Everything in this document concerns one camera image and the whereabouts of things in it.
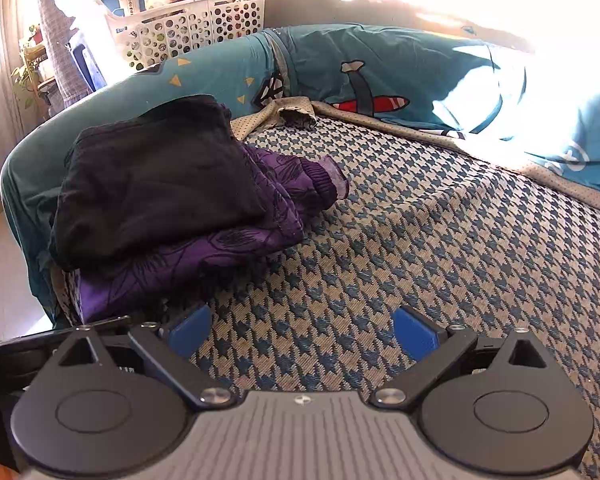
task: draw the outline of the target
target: purple patterned cloth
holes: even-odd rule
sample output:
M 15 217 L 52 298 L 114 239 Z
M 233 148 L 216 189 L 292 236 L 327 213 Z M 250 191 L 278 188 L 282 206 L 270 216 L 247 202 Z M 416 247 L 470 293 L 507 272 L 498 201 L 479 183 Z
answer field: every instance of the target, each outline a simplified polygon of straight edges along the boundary
M 304 222 L 349 193 L 347 179 L 330 156 L 312 162 L 248 144 L 241 147 L 250 160 L 264 218 L 256 225 L 161 246 L 115 266 L 76 271 L 75 299 L 83 322 L 168 293 L 202 267 L 235 266 L 300 243 Z

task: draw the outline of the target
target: gray textured surface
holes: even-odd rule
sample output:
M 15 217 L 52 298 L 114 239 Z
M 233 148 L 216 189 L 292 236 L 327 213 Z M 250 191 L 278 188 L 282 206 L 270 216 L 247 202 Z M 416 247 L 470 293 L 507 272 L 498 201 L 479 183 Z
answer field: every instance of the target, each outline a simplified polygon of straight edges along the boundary
M 307 404 L 295 398 L 309 396 Z M 24 480 L 43 480 L 31 472 Z M 251 392 L 237 408 L 201 415 L 183 443 L 138 480 L 457 480 L 486 478 L 443 461 L 402 413 L 356 392 Z M 576 480 L 567 471 L 560 480 Z

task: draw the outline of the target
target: cuff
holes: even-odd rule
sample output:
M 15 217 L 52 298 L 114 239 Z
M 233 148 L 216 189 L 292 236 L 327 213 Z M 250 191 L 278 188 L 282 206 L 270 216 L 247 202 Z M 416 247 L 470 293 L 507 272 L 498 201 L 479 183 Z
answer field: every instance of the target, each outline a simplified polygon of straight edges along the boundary
M 301 158 L 302 169 L 314 183 L 315 190 L 322 199 L 323 209 L 330 208 L 339 198 L 349 194 L 349 183 L 340 168 L 330 156 L 320 162 Z

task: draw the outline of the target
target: black folded cloth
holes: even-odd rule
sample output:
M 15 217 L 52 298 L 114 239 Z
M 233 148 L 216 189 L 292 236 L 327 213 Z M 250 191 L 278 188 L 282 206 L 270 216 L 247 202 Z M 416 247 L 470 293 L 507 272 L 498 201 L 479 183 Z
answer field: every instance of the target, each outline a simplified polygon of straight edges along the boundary
M 56 262 L 99 266 L 262 218 L 230 119 L 211 96 L 196 95 L 80 133 L 58 197 Z

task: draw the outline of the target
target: floor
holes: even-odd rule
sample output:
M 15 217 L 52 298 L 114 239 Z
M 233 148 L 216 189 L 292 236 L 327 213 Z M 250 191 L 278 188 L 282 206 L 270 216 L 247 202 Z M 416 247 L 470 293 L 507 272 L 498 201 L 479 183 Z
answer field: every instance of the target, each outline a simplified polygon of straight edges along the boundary
M 0 341 L 50 328 L 50 321 L 29 291 L 24 258 L 1 214 Z

